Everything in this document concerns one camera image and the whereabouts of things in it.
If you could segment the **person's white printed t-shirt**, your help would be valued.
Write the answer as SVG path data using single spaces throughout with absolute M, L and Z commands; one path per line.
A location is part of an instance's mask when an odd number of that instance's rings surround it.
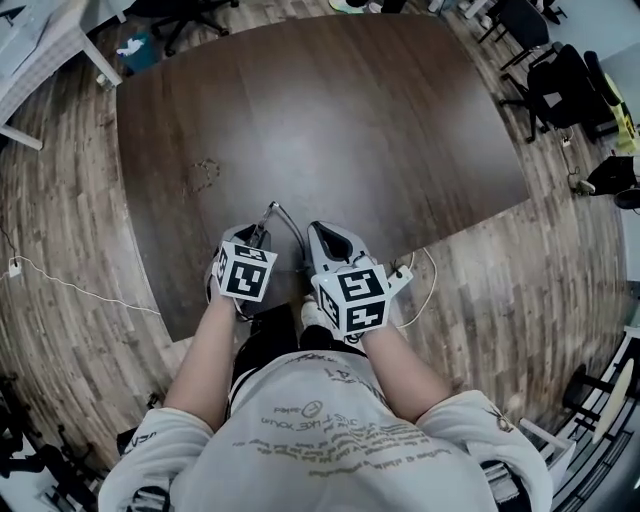
M 537 449 L 481 392 L 415 422 L 389 409 L 362 356 L 277 358 L 239 388 L 218 430 L 149 411 L 104 481 L 99 512 L 497 512 L 483 464 L 520 478 L 532 512 L 553 484 Z

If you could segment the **teal waste bin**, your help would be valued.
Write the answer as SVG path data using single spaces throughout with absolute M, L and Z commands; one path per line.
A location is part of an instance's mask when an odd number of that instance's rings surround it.
M 156 48 L 149 33 L 136 33 L 121 43 L 116 54 L 130 74 L 142 72 L 159 62 Z

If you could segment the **black metal-leg chair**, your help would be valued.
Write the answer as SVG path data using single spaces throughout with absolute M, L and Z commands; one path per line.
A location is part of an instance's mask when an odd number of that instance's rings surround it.
M 521 47 L 517 55 L 501 66 L 501 71 L 522 62 L 533 50 L 542 46 L 550 44 L 547 51 L 532 62 L 531 66 L 561 51 L 563 44 L 551 42 L 544 17 L 529 0 L 498 0 L 496 5 L 497 11 L 490 17 L 492 25 L 479 42 L 482 43 L 494 30 L 502 26 L 504 30 L 496 38 L 496 42 L 505 34 L 509 34 Z

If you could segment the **yellow side table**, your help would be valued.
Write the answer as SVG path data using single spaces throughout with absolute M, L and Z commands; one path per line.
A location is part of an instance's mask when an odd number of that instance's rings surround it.
M 615 83 L 607 73 L 604 73 L 604 79 L 606 83 L 605 101 L 617 126 L 616 148 L 622 153 L 633 154 L 640 148 L 640 135 Z

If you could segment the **person's black trousers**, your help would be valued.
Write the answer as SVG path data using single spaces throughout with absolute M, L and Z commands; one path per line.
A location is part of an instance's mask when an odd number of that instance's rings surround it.
M 258 371 L 281 356 L 309 350 L 366 357 L 363 351 L 335 339 L 332 331 L 323 325 L 304 327 L 298 335 L 292 309 L 285 304 L 258 315 L 251 326 L 249 338 L 235 357 L 231 384 L 247 372 Z

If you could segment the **black mesh office chair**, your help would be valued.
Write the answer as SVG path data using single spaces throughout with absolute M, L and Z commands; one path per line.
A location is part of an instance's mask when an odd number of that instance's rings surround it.
M 150 26 L 151 34 L 158 40 L 163 38 L 163 26 L 174 25 L 163 47 L 164 55 L 172 57 L 176 39 L 190 22 L 207 26 L 218 36 L 228 36 L 229 29 L 220 25 L 215 18 L 216 11 L 226 5 L 238 8 L 240 0 L 134 0 L 128 11 L 134 16 L 158 18 Z

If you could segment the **thin bent metal wire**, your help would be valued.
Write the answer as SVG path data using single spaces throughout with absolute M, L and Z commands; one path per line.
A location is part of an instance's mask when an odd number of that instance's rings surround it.
M 256 229 L 254 231 L 254 234 L 252 235 L 250 241 L 248 242 L 248 246 L 253 248 L 253 249 L 259 249 L 258 248 L 258 236 L 259 233 L 262 229 L 267 229 L 267 223 L 269 221 L 269 219 L 273 216 L 276 215 L 278 216 L 284 223 L 285 225 L 289 228 L 289 230 L 291 231 L 292 235 L 294 236 L 294 239 L 297 243 L 298 249 L 299 249 L 299 255 L 296 256 L 293 254 L 293 252 L 291 251 L 290 247 L 284 246 L 284 247 L 280 247 L 278 245 L 273 246 L 272 243 L 272 236 L 271 236 L 271 244 L 272 247 L 270 250 L 263 250 L 263 251 L 268 251 L 268 252 L 272 252 L 274 254 L 277 254 L 280 258 L 280 268 L 279 270 L 281 272 L 295 272 L 296 274 L 303 274 L 307 271 L 308 269 L 308 265 L 307 265 L 307 250 L 306 250 L 306 245 L 305 245 L 305 241 L 303 238 L 303 234 L 300 230 L 300 228 L 298 227 L 298 225 L 294 222 L 293 218 L 291 217 L 291 215 L 286 211 L 286 209 L 277 201 L 272 201 L 266 208 L 266 210 L 264 211 L 262 217 L 260 218 L 260 220 L 255 224 L 256 225 Z

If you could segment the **black round stool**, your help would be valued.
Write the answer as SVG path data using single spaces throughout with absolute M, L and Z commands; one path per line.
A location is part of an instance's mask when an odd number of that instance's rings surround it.
M 563 407 L 577 414 L 582 414 L 585 418 L 597 421 L 600 418 L 599 414 L 584 408 L 578 403 L 578 399 L 582 396 L 585 387 L 611 393 L 614 385 L 588 375 L 585 364 L 579 365 L 569 380 L 562 397 Z

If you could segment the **person's left forearm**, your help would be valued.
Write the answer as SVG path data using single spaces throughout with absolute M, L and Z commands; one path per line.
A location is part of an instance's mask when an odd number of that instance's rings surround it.
M 216 431 L 224 422 L 232 376 L 236 309 L 212 296 L 164 405 L 198 417 Z

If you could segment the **white table with checkered cloth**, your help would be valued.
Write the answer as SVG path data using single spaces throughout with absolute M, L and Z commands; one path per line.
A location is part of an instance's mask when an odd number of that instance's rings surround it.
M 113 86 L 122 83 L 87 31 L 100 22 L 87 12 L 99 11 L 124 22 L 133 0 L 26 0 L 8 21 L 0 12 L 0 135 L 36 151 L 43 142 L 11 126 L 8 121 L 28 97 L 65 63 L 85 54 Z

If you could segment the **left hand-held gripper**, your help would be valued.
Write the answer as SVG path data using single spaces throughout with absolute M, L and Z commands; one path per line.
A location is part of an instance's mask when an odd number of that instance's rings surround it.
M 263 300 L 277 260 L 276 253 L 266 251 L 272 247 L 271 233 L 267 229 L 259 233 L 258 248 L 247 245 L 255 229 L 255 224 L 227 229 L 205 278 L 207 303 L 217 290 L 220 296 L 233 301 L 238 315 L 246 320 L 249 316 L 242 311 L 242 306 Z

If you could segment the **black high-back office chair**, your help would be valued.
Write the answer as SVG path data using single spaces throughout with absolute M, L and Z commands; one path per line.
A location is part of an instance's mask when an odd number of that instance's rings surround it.
M 523 107 L 529 113 L 532 143 L 538 134 L 550 129 L 564 130 L 580 125 L 587 138 L 616 134 L 614 116 L 605 101 L 604 68 L 594 51 L 580 54 L 567 44 L 559 53 L 529 65 L 526 83 L 519 83 L 511 74 L 501 76 L 518 91 L 518 99 L 502 99 L 501 106 Z

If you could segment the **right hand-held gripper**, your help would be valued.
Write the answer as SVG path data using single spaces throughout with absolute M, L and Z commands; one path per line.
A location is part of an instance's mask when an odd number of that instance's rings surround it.
M 390 285 L 384 266 L 364 255 L 368 253 L 364 241 L 325 221 L 313 221 L 307 235 L 316 273 L 311 284 L 321 311 L 340 336 L 354 337 L 384 327 L 389 315 Z M 331 272 L 334 262 L 354 260 Z

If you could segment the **person's right forearm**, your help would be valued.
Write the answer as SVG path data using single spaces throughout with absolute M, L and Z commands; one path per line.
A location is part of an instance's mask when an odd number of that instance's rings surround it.
M 416 423 L 452 396 L 450 386 L 393 325 L 366 332 L 361 342 L 386 401 L 399 418 Z

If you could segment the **white chair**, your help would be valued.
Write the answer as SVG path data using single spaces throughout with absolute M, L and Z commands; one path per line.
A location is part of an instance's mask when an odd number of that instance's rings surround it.
M 549 472 L 564 474 L 575 453 L 576 442 L 553 435 L 526 418 L 520 420 L 519 426 L 527 433 L 544 442 L 540 453 L 547 464 Z

